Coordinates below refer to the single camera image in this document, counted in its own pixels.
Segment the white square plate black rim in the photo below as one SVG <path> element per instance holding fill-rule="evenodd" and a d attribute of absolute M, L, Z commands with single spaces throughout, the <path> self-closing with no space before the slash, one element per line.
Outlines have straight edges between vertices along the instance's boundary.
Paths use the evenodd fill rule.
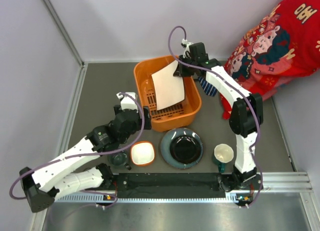
<path fill-rule="evenodd" d="M 174 76 L 178 64 L 179 63 L 174 60 L 151 75 L 157 111 L 166 109 L 185 100 L 184 80 L 180 76 Z"/>

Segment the orange plastic bin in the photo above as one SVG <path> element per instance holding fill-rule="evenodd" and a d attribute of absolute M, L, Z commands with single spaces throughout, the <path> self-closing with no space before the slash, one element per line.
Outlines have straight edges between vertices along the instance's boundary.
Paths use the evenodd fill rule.
<path fill-rule="evenodd" d="M 155 57 L 139 62 L 134 70 L 135 83 L 141 105 L 148 106 L 152 129 L 165 132 L 190 125 L 202 106 L 202 99 L 192 77 L 184 77 L 185 99 L 173 106 L 157 110 L 152 74 L 172 63 L 171 55 Z"/>

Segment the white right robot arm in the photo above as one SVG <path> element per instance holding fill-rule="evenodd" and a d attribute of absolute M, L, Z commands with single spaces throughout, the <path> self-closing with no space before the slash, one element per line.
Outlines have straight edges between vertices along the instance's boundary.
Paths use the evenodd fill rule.
<path fill-rule="evenodd" d="M 263 100 L 240 86 L 216 60 L 210 59 L 202 42 L 183 39 L 184 52 L 176 60 L 175 77 L 199 78 L 212 85 L 231 107 L 229 126 L 236 137 L 236 159 L 230 177 L 220 174 L 218 183 L 225 191 L 245 189 L 257 175 L 254 155 L 263 123 Z"/>

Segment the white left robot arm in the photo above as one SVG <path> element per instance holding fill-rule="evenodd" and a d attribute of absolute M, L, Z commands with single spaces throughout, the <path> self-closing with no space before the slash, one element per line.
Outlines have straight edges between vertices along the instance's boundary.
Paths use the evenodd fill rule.
<path fill-rule="evenodd" d="M 33 171 L 25 167 L 19 171 L 21 187 L 32 213 L 41 212 L 56 200 L 86 189 L 109 189 L 114 182 L 110 167 L 100 163 L 87 171 L 76 169 L 120 149 L 128 138 L 141 130 L 150 130 L 151 116 L 147 106 L 143 116 L 136 109 L 114 106 L 115 117 L 109 123 L 95 127 L 77 144 L 53 160 L 53 164 Z"/>

